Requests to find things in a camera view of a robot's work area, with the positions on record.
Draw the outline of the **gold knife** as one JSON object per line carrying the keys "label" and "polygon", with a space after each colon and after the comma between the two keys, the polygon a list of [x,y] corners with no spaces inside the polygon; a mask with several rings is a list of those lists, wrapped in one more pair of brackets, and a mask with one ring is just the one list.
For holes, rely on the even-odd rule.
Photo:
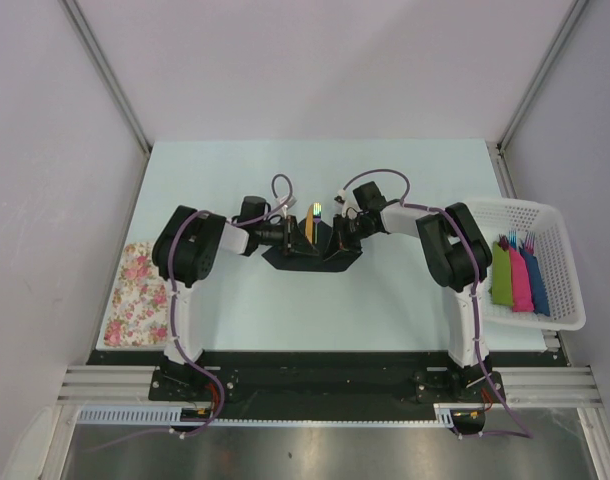
{"label": "gold knife", "polygon": [[314,234],[314,205],[311,204],[306,215],[305,219],[305,236],[308,242],[312,245],[315,244],[315,234]]}

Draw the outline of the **black paper napkin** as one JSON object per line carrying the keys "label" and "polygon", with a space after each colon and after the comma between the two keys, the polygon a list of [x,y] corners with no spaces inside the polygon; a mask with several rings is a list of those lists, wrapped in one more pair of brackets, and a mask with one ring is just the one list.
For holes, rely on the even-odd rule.
{"label": "black paper napkin", "polygon": [[[300,230],[305,234],[305,220],[298,222]],[[315,237],[314,246],[318,249],[319,255],[314,257],[305,256],[285,256],[284,250],[278,247],[271,247],[262,254],[262,258],[276,270],[289,272],[317,272],[317,273],[341,273],[349,269],[349,267],[358,258],[340,259],[332,261],[324,261],[323,254],[328,245],[332,225],[328,225],[321,221],[318,226],[318,234]]]}

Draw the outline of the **iridescent rainbow fork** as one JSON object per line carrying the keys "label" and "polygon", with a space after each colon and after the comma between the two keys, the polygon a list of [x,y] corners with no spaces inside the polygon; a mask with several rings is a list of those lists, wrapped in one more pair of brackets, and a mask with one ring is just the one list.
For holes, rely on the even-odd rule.
{"label": "iridescent rainbow fork", "polygon": [[322,220],[322,204],[315,202],[312,206],[312,217],[313,217],[313,234],[317,237],[318,226]]}

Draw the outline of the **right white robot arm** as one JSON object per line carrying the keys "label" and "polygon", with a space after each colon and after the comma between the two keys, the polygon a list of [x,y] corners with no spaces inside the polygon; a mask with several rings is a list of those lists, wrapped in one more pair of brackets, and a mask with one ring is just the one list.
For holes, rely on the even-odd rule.
{"label": "right white robot arm", "polygon": [[471,211],[462,202],[442,209],[389,201],[373,182],[356,188],[354,197],[350,202],[343,190],[335,197],[341,210],[333,217],[323,260],[354,259],[362,253],[361,241],[378,233],[419,239],[432,279],[454,292],[446,388],[458,401],[471,400],[491,373],[478,288],[492,264],[490,247]]}

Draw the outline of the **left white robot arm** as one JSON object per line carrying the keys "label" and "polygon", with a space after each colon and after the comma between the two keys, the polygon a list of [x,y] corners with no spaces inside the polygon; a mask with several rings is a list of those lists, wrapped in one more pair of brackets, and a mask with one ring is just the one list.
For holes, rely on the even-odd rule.
{"label": "left white robot arm", "polygon": [[191,303],[197,285],[211,273],[217,254],[228,251],[249,257],[258,247],[268,246],[281,259],[319,255],[320,209],[313,207],[300,226],[288,213],[291,203],[284,198],[272,208],[262,197],[246,196],[239,214],[230,219],[181,205],[155,241],[152,261],[166,283],[168,302],[168,344],[161,369],[171,376],[170,385],[182,398],[195,399],[206,387],[205,374],[193,367],[204,347],[191,338]]}

